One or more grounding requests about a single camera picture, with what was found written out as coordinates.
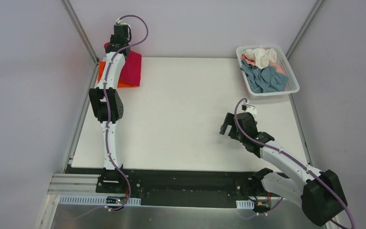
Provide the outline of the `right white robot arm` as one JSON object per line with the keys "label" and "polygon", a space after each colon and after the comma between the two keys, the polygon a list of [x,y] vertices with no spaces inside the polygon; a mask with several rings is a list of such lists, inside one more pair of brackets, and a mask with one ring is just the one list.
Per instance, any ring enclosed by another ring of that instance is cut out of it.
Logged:
{"label": "right white robot arm", "polygon": [[220,134],[239,141],[256,157],[278,168],[284,176],[263,168],[252,175],[250,193],[259,196],[266,192],[277,194],[299,206],[304,215],[315,225],[323,226],[347,206],[339,177],[332,170],[321,171],[301,162],[287,152],[270,134],[259,132],[252,114],[227,113]]}

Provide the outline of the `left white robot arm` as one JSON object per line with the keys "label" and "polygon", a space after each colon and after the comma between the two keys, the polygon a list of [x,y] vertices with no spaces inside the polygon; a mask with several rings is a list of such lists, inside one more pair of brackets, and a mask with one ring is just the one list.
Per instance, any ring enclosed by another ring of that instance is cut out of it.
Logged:
{"label": "left white robot arm", "polygon": [[126,188],[122,174],[122,159],[116,143],[117,123],[123,117],[124,106],[117,92],[121,71],[130,53],[131,28],[126,23],[117,23],[105,47],[104,69],[98,83],[89,90],[89,99],[94,116],[100,123],[104,140],[103,171],[98,186],[109,187],[115,193]]}

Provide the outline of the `crimson red t shirt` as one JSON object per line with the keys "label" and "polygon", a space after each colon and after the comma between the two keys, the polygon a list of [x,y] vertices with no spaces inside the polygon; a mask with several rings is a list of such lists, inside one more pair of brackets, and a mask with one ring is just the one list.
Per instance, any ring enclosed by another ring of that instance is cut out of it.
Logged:
{"label": "crimson red t shirt", "polygon": [[140,86],[142,69],[142,55],[140,53],[130,51],[126,59],[125,65],[121,70],[120,78],[129,84]]}

